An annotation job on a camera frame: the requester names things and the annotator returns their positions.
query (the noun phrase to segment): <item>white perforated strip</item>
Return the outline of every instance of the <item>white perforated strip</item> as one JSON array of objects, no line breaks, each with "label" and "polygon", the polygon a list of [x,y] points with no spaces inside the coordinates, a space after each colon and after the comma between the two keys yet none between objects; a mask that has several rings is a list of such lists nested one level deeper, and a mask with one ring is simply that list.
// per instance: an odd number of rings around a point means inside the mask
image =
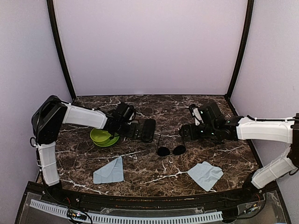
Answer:
[{"label": "white perforated strip", "polygon": [[[42,210],[55,216],[67,218],[67,208],[64,207],[58,207],[34,199],[31,199],[30,207]],[[88,214],[95,224],[201,224],[223,220],[221,211],[193,216],[159,218],[107,216],[92,212],[88,212]]]}]

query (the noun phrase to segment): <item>sunglasses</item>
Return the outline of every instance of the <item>sunglasses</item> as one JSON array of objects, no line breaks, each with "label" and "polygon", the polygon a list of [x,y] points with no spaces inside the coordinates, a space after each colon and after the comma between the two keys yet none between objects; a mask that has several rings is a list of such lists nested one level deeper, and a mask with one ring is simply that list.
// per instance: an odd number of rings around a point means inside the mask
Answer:
[{"label": "sunglasses", "polygon": [[[160,137],[159,137],[159,140],[158,140],[158,145],[157,145],[157,148],[156,148],[156,153],[157,153],[158,156],[168,156],[168,155],[170,155],[169,148],[164,147],[164,146],[159,147],[161,135],[162,135],[162,132],[160,133]],[[182,142],[183,142],[183,145],[179,145],[179,146],[175,147],[174,150],[172,151],[172,154],[181,155],[181,154],[184,154],[186,152],[186,146],[185,146],[183,138],[182,138]]]}]

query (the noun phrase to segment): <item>blue cloth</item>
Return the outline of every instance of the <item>blue cloth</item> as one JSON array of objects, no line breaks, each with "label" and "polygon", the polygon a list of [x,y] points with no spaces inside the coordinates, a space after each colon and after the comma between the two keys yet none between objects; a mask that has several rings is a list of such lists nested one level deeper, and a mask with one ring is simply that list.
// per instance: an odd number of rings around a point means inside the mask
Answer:
[{"label": "blue cloth", "polygon": [[113,183],[123,181],[122,157],[118,157],[102,168],[94,171],[93,183]]},{"label": "blue cloth", "polygon": [[220,167],[208,162],[196,164],[187,173],[205,191],[209,191],[223,175]]}]

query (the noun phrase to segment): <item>sunglasses lens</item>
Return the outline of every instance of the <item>sunglasses lens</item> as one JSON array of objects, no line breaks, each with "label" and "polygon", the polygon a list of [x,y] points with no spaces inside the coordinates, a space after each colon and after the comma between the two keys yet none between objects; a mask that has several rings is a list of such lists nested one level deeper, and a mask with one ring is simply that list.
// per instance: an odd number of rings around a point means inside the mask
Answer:
[{"label": "sunglasses lens", "polygon": [[177,146],[175,147],[175,149],[173,150],[173,154],[174,155],[181,155],[184,154],[186,152],[186,147],[183,145]]},{"label": "sunglasses lens", "polygon": [[167,155],[170,155],[170,150],[166,147],[160,147],[158,150],[157,150],[157,155],[158,156],[167,156]]}]

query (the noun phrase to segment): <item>white wall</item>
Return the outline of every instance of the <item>white wall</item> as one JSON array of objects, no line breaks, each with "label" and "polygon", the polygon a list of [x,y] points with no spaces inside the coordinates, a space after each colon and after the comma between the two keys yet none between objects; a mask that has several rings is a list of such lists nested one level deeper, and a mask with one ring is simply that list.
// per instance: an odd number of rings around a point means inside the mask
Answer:
[{"label": "white wall", "polygon": [[[299,112],[299,4],[256,0],[248,44],[232,97],[239,114],[280,118]],[[254,141],[263,164],[285,144]],[[278,181],[292,222],[299,220],[299,175]]]},{"label": "white wall", "polygon": [[31,117],[51,95],[70,100],[45,0],[0,1],[0,223],[14,223],[37,175]]},{"label": "white wall", "polygon": [[77,95],[225,94],[246,0],[56,0]]}]

